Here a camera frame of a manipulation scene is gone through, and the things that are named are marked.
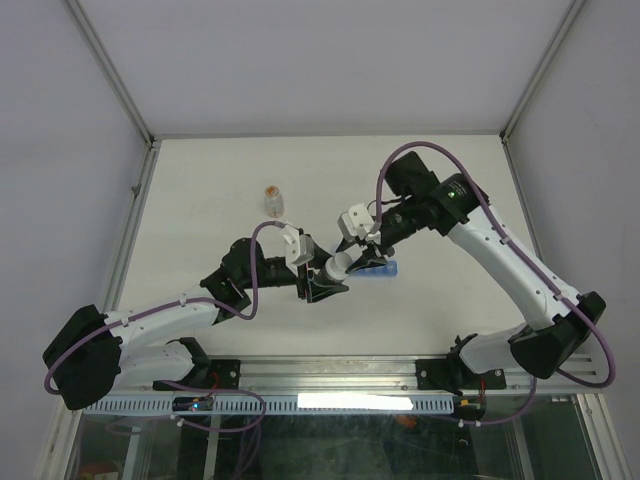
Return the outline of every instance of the gray wall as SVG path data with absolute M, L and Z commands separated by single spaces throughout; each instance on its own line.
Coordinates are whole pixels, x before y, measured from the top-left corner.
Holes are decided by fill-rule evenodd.
M 591 1 L 512 137 L 542 253 L 608 303 L 607 400 L 640 476 L 640 2 Z
M 62 3 L 2 2 L 2 478 L 32 476 L 56 401 L 42 352 L 99 300 L 142 154 Z

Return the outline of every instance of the white table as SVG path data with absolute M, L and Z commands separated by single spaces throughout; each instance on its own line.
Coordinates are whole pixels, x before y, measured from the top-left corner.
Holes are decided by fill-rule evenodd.
M 218 268 L 241 237 L 268 220 L 264 189 L 275 184 L 285 216 L 325 249 L 340 241 L 338 215 L 373 200 L 388 154 L 417 137 L 314 137 L 166 140 L 136 239 L 121 308 L 176 294 Z M 448 148 L 488 193 L 509 227 L 530 236 L 497 136 L 423 138 Z M 441 180 L 455 172 L 419 149 Z M 391 192 L 385 192 L 391 198 Z M 275 228 L 259 237 L 266 256 L 282 255 Z M 442 354 L 456 335 L 491 333 L 522 322 L 489 275 L 437 232 L 396 248 L 398 276 L 348 280 L 351 291 L 308 305 L 295 287 L 262 289 L 251 321 L 233 319 L 194 334 L 211 355 Z

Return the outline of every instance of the perforated metal strip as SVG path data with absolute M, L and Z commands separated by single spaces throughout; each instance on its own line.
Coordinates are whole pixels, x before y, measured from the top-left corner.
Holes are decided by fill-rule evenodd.
M 414 409 L 412 415 L 449 414 L 453 412 L 453 397 L 446 395 L 411 395 Z M 298 408 L 296 395 L 266 396 L 267 415 L 384 415 L 396 412 L 392 410 L 364 410 L 337 408 Z M 113 395 L 102 399 L 85 409 L 86 414 L 148 416 L 169 415 L 172 413 L 172 395 Z M 261 411 L 258 400 L 242 395 L 225 395 L 216 398 L 211 410 L 180 412 L 180 415 L 253 415 Z

